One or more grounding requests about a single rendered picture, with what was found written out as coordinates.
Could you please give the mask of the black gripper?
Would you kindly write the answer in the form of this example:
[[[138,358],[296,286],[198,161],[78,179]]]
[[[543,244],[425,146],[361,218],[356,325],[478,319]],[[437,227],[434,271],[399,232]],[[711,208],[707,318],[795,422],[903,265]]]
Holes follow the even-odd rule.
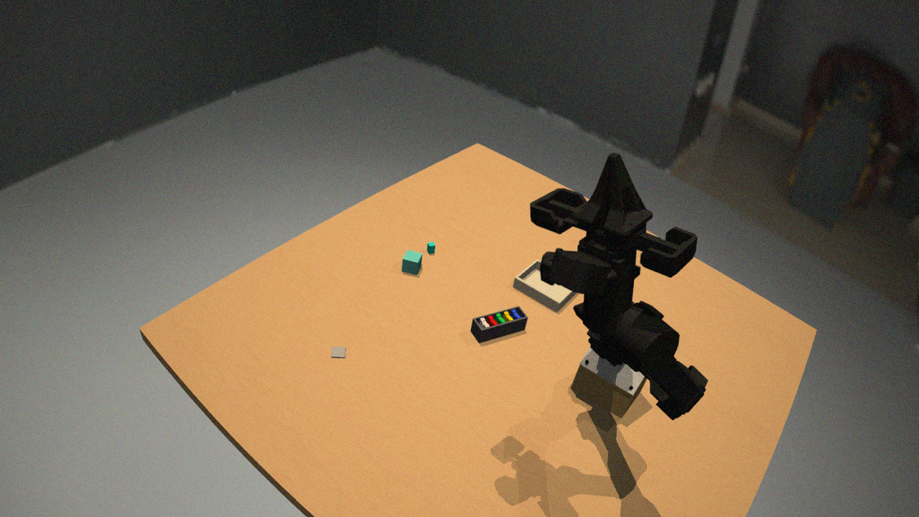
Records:
[[[570,227],[587,232],[579,240],[587,253],[600,261],[626,259],[625,277],[616,299],[629,297],[635,278],[640,276],[636,250],[641,251],[640,265],[657,274],[673,277],[696,253],[698,236],[673,227],[666,239],[646,233],[646,222],[653,218],[635,189],[620,154],[607,157],[594,193],[585,200],[583,194],[555,189],[531,202],[531,222],[547,231],[564,233]]]

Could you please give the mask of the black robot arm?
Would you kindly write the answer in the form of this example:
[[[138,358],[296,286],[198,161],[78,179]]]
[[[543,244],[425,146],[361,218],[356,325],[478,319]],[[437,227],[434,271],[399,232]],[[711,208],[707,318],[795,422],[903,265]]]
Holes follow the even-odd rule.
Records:
[[[695,366],[687,368],[676,361],[679,333],[662,320],[664,315],[655,307],[644,301],[633,302],[633,292],[613,300],[625,277],[626,264],[626,259],[612,259],[611,267],[587,253],[582,244],[577,250],[556,248],[542,256],[541,280],[584,295],[584,302],[574,305],[574,313],[589,328],[591,349],[614,367],[626,363],[634,372],[644,374],[658,408],[675,420],[703,397],[708,379]],[[590,294],[602,294],[605,300]]]

